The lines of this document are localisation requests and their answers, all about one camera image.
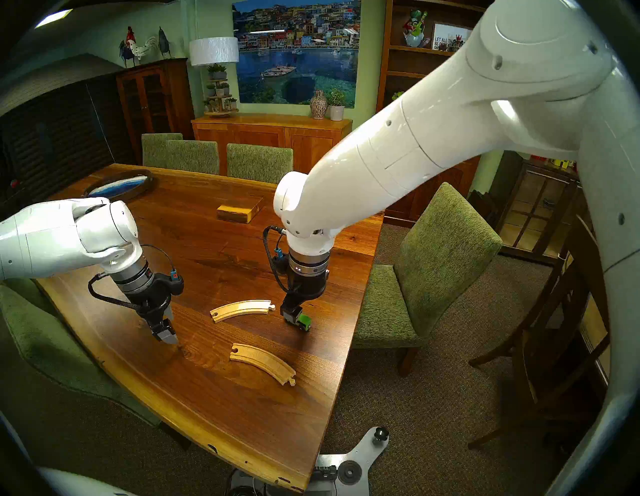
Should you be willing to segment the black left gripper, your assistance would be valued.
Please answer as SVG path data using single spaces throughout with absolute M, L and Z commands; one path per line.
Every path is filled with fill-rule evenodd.
M 157 341 L 177 345 L 179 343 L 173 323 L 172 296 L 183 293 L 184 279 L 177 273 L 170 275 L 154 273 L 151 280 L 140 291 L 131 294 L 131 303 L 139 305 L 136 312 L 147 323 Z

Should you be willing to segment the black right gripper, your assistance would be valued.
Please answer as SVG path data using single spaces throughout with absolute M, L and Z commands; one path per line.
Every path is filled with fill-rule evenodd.
M 298 325 L 301 312 L 311 315 L 313 303 L 304 303 L 319 298 L 325 291 L 328 271 L 321 271 L 315 275 L 304 275 L 287 272 L 288 293 L 285 303 L 280 305 L 280 314 L 291 325 Z

